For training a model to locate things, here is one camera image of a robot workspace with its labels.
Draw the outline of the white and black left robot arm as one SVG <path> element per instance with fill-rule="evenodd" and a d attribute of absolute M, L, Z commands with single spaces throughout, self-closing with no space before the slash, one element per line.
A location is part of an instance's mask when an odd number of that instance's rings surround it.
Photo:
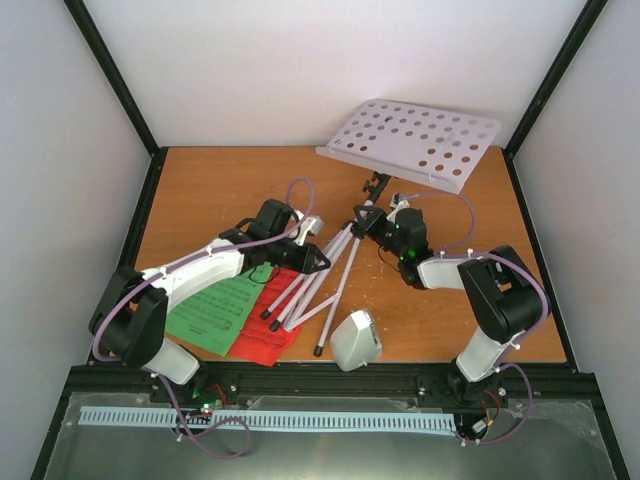
<path fill-rule="evenodd" d="M 301 274 L 328 269 L 330 260 L 307 240 L 323 226 L 317 215 L 268 199 L 255 217 L 189 255 L 143 271 L 119 267 L 89 322 L 93 357 L 162 376 L 184 401 L 201 400 L 208 390 L 203 364 L 166 337 L 168 314 L 204 289 L 264 263 Z"/>

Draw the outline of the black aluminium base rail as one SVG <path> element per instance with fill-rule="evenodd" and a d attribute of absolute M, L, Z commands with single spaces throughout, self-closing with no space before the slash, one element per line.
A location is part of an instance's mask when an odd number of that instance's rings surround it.
<path fill-rule="evenodd" d="M 507 400 L 527 398 L 524 380 L 514 370 L 495 375 L 485 386 L 473 387 L 472 400 L 453 400 L 446 383 L 448 364 L 374 364 L 361 370 L 343 372 L 329 363 L 279 363 L 263 367 L 243 362 L 209 362 L 210 379 L 205 380 L 201 393 L 193 398 L 193 387 L 172 387 L 179 403 L 195 406 L 198 402 L 220 398 L 222 390 L 226 405 L 261 396 L 285 397 L 364 397 L 409 400 L 422 408 L 444 411 L 478 410 L 480 396 L 490 391 Z M 529 363 L 521 368 L 532 387 L 536 403 L 551 400 L 582 400 L 601 408 L 604 405 L 593 374 L 570 371 L 565 364 Z M 135 393 L 148 394 L 152 402 L 168 403 L 169 397 L 160 380 L 149 373 L 120 366 L 72 367 L 63 395 L 72 393 Z"/>

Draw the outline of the red sheet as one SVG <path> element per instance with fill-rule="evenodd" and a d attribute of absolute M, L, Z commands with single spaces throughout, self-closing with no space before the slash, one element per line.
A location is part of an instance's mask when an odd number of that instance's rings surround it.
<path fill-rule="evenodd" d="M 270 330 L 272 318 L 281 313 L 285 303 L 293 297 L 292 293 L 276 307 L 268 319 L 262 319 L 261 314 L 297 277 L 298 274 L 290 270 L 280 270 L 271 275 L 268 282 L 262 286 L 262 291 L 243 328 L 229 349 L 228 358 L 246 360 L 271 367 L 280 359 L 282 353 L 294 343 L 301 330 L 300 327 L 296 327 L 292 332 L 287 332 L 283 328 L 279 328 L 277 331 Z"/>

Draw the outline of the white perforated stand desk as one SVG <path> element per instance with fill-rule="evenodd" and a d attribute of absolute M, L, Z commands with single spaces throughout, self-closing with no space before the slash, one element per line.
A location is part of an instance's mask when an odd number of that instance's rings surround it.
<path fill-rule="evenodd" d="M 492 118 L 375 98 L 316 153 L 459 194 L 501 129 Z"/>

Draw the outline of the white metronome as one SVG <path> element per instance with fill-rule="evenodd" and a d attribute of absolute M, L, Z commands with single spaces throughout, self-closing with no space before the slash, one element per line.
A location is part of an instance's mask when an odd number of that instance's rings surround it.
<path fill-rule="evenodd" d="M 376 361 L 382 355 L 382 343 L 371 312 L 357 310 L 344 319 L 331 335 L 330 348 L 335 363 L 344 372 Z"/>

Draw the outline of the green sheet music page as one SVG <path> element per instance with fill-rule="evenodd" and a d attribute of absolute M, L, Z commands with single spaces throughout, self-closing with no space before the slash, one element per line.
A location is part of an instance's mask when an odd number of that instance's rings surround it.
<path fill-rule="evenodd" d="M 165 333 L 217 355 L 226 355 L 238 338 L 273 267 L 264 264 L 189 297 L 166 319 Z"/>

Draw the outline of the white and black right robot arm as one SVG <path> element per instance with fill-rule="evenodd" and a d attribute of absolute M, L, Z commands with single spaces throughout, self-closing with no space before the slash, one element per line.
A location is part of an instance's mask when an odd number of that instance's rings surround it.
<path fill-rule="evenodd" d="M 510 246 L 457 255 L 435 252 L 427 240 L 420 210 L 403 208 L 391 215 L 371 205 L 354 208 L 353 233 L 367 236 L 397 258 L 403 281 L 418 290 L 463 291 L 476 330 L 456 357 L 457 374 L 478 383 L 496 373 L 506 354 L 551 313 L 540 283 Z"/>

